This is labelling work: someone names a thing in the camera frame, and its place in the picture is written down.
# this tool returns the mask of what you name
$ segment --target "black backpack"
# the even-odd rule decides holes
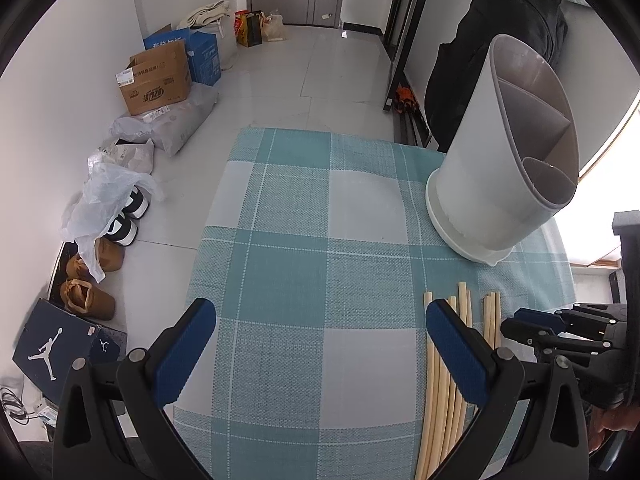
[[[527,43],[555,70],[568,25],[561,0],[471,0],[455,39],[440,45],[424,100],[425,114],[441,152],[456,135],[491,40],[509,34]]]

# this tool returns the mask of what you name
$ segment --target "black cable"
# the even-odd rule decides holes
[[[37,415],[30,416],[35,412],[27,412],[22,399],[6,386],[0,386],[0,402],[4,412],[22,426],[26,426],[32,418],[38,418]]]

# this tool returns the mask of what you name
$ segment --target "brown shoe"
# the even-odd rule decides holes
[[[116,300],[85,280],[66,280],[60,285],[60,297],[66,307],[79,316],[110,320],[116,310]]]
[[[114,244],[106,238],[98,238],[95,241],[95,252],[104,272],[113,272],[122,267],[124,247]],[[66,275],[71,279],[88,280],[91,278],[89,269],[80,254],[71,257],[66,263]]]

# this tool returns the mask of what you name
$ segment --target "green and white tablecloth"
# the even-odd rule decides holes
[[[412,480],[424,416],[422,295],[574,300],[552,221],[491,268],[450,250],[424,203],[444,155],[249,128],[229,157],[187,304],[218,325],[174,409],[215,480]]]

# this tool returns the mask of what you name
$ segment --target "blue cardboard box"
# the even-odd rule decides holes
[[[66,374],[76,358],[110,363],[123,359],[126,349],[124,332],[38,300],[18,339],[14,362],[47,399],[60,404]]]
[[[145,49],[178,40],[184,40],[191,80],[213,86],[220,79],[220,56],[215,34],[191,32],[188,28],[158,32],[144,40]]]

